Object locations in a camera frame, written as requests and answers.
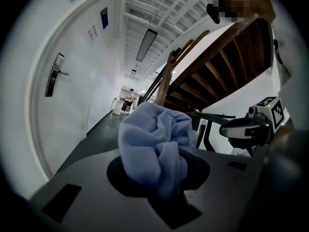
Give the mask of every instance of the towel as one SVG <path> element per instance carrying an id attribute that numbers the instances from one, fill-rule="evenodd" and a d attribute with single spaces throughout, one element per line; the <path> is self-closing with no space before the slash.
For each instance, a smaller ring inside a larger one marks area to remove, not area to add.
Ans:
<path id="1" fill-rule="evenodd" d="M 118 144 L 127 176 L 167 200 L 188 172 L 179 147 L 195 147 L 197 132 L 186 114 L 144 102 L 120 124 Z"/>

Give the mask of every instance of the fluorescent light fixture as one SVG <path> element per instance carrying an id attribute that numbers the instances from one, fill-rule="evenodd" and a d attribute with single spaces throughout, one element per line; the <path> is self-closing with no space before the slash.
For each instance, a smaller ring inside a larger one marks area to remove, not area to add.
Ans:
<path id="1" fill-rule="evenodd" d="M 146 56 L 146 53 L 148 52 L 150 46 L 152 45 L 152 43 L 154 42 L 156 36 L 157 36 L 157 32 L 153 31 L 151 29 L 148 29 L 144 39 L 140 45 L 140 49 L 139 52 L 137 53 L 137 57 L 136 60 L 142 62 L 144 60 L 144 57 Z"/>
<path id="2" fill-rule="evenodd" d="M 132 71 L 131 71 L 131 76 L 130 76 L 130 77 L 131 77 L 131 78 L 134 78 L 135 73 L 136 73 L 136 70 L 132 70 Z"/>

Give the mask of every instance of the stair underside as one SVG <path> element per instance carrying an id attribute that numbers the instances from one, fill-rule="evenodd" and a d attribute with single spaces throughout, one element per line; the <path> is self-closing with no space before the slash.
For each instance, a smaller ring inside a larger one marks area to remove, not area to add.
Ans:
<path id="1" fill-rule="evenodd" d="M 227 32 L 211 44 L 169 86 L 164 107 L 182 112 L 202 110 L 268 69 L 272 61 L 269 24 L 257 19 L 241 31 L 236 37 Z"/>

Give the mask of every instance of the door handle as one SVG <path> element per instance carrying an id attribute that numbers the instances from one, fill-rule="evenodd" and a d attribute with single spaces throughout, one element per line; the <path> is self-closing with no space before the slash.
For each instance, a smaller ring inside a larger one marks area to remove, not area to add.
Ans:
<path id="1" fill-rule="evenodd" d="M 56 67 L 54 67 L 54 70 L 57 71 L 57 72 L 60 73 L 60 74 L 69 75 L 69 73 L 63 72 L 62 70 L 60 70 L 60 69 L 58 69 L 58 68 L 56 68 Z"/>
<path id="2" fill-rule="evenodd" d="M 52 71 L 50 72 L 50 75 L 49 75 L 45 97 L 51 97 L 53 95 L 56 79 L 59 73 L 64 74 L 64 75 L 69 75 L 69 73 L 64 72 L 60 69 L 62 67 L 63 61 L 64 61 L 64 56 L 61 53 L 58 53 L 58 56 L 54 62 Z"/>

